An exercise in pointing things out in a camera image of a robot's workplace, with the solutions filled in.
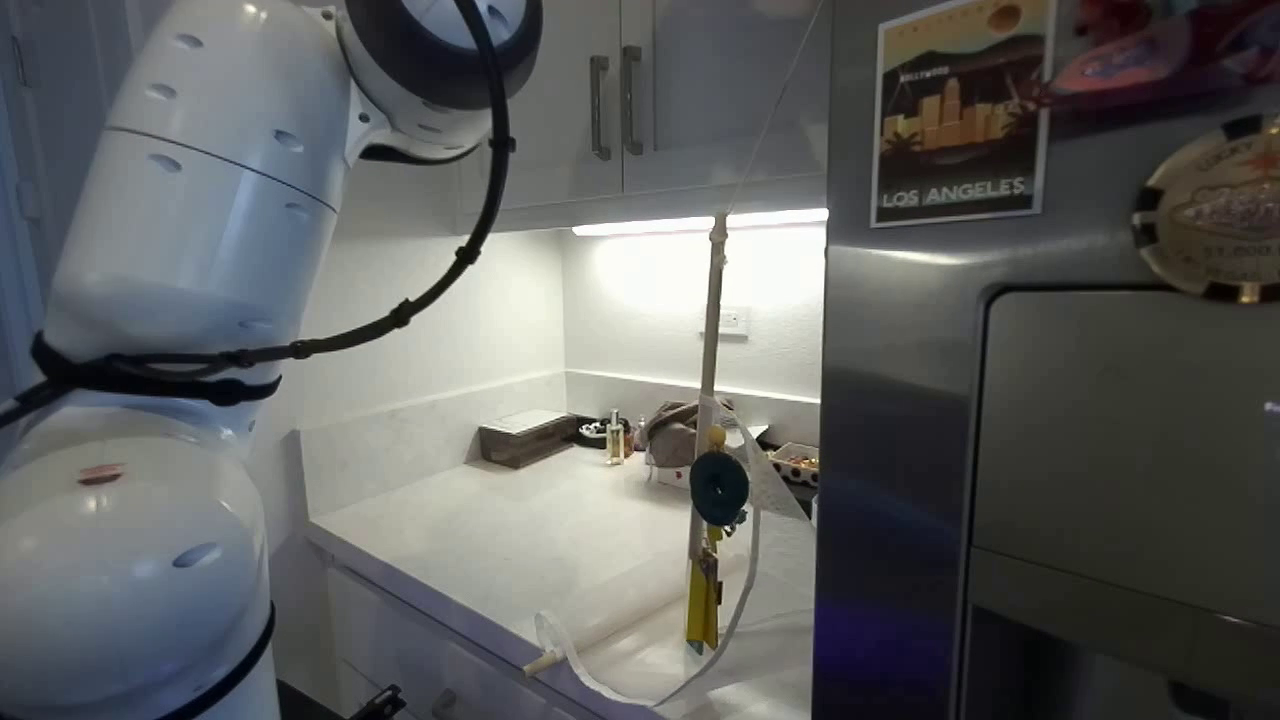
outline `stainless steel refrigerator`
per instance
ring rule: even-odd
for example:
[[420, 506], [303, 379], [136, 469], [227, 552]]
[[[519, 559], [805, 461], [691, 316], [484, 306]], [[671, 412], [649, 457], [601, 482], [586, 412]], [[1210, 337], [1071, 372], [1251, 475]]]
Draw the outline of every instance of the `stainless steel refrigerator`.
[[1040, 213], [870, 230], [875, 28], [915, 9], [833, 4], [813, 711], [1280, 717], [1280, 307], [1170, 294], [1132, 220], [1280, 85], [1051, 126]]

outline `poster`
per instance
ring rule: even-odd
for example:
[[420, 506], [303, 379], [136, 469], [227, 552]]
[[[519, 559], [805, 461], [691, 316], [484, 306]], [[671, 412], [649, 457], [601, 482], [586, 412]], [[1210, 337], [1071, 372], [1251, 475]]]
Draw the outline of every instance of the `poster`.
[[959, 0], [880, 25], [870, 226], [1040, 213], [1051, 0]]

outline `soap bottle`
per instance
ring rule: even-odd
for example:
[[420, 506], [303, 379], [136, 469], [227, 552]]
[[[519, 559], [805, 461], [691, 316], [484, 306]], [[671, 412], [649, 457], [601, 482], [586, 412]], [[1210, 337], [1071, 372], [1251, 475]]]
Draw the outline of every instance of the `soap bottle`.
[[605, 424], [605, 452], [609, 452], [609, 464], [629, 461], [629, 427], [614, 412]]

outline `countertop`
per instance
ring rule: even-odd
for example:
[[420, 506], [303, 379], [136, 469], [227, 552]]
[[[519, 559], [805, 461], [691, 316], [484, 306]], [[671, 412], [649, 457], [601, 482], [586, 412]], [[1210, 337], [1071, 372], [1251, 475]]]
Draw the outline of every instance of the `countertop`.
[[[663, 583], [688, 574], [688, 491], [649, 482], [642, 457], [609, 464], [601, 447], [564, 447], [527, 469], [459, 464], [431, 473], [311, 518], [311, 540], [431, 619], [512, 665], [527, 665], [538, 658], [538, 611], [590, 600], [635, 569], [666, 569]], [[720, 564], [722, 577], [743, 569], [748, 540], [722, 540]], [[795, 583], [813, 605], [813, 569], [769, 569], [764, 577]], [[743, 619], [741, 653], [731, 640], [717, 671], [701, 675], [701, 702], [688, 695], [663, 711], [743, 717], [743, 692], [757, 688], [772, 695], [748, 705], [769, 707], [769, 717], [806, 717], [806, 653], [813, 624], [748, 629]]]

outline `black cable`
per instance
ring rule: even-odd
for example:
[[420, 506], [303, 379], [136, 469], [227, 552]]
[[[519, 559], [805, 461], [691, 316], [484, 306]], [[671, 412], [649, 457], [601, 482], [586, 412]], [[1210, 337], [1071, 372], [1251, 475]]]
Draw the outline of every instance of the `black cable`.
[[[506, 91], [504, 91], [504, 69], [501, 55], [491, 47], [491, 36], [484, 28], [484, 18], [474, 9], [474, 0], [456, 0], [474, 47], [481, 47], [481, 63], [484, 63], [484, 87], [488, 87], [488, 108], [491, 108], [491, 139], [488, 139], [488, 189], [484, 189], [484, 204], [481, 217], [468, 234], [468, 241], [456, 247], [451, 264], [440, 274], [440, 281], [431, 289], [422, 289], [410, 299], [401, 299], [393, 311], [385, 311], [381, 322], [354, 325], [347, 332], [334, 337], [316, 337], [316, 339], [293, 339], [293, 343], [273, 343], [273, 349], [236, 349], [236, 351], [140, 351], [140, 357], [100, 357], [86, 365], [74, 365], [74, 376], [132, 376], [132, 387], [140, 398], [185, 398], [178, 387], [192, 387], [216, 372], [233, 372], [233, 367], [255, 367], [255, 365], [280, 365], [280, 360], [308, 360], [308, 357], [327, 357], [327, 351], [347, 351], [360, 343], [373, 343], [381, 337], [393, 337], [401, 327], [406, 327], [422, 307], [431, 307], [484, 252], [484, 241], [495, 226], [504, 189], [506, 189], [506, 168], [512, 168], [512, 117], [506, 117]], [[20, 393], [13, 402], [13, 409], [0, 412], [0, 427], [57, 403], [61, 398], [67, 398], [73, 387], [91, 387], [91, 384], [35, 384], [26, 393]]]

